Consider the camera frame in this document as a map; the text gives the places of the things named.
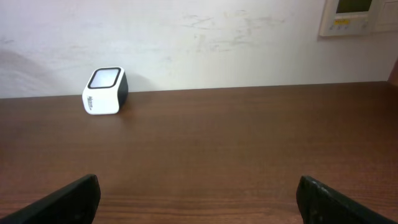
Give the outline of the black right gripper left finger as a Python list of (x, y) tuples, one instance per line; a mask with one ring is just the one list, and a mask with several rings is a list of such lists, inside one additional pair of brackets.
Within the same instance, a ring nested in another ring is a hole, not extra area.
[(1, 224), (92, 224), (100, 198), (98, 178), (88, 174), (2, 218)]

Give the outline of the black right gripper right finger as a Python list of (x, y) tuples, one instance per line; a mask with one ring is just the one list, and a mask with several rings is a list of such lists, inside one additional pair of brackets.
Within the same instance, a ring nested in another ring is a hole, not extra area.
[(296, 201), (306, 224), (397, 224), (307, 175), (300, 178)]

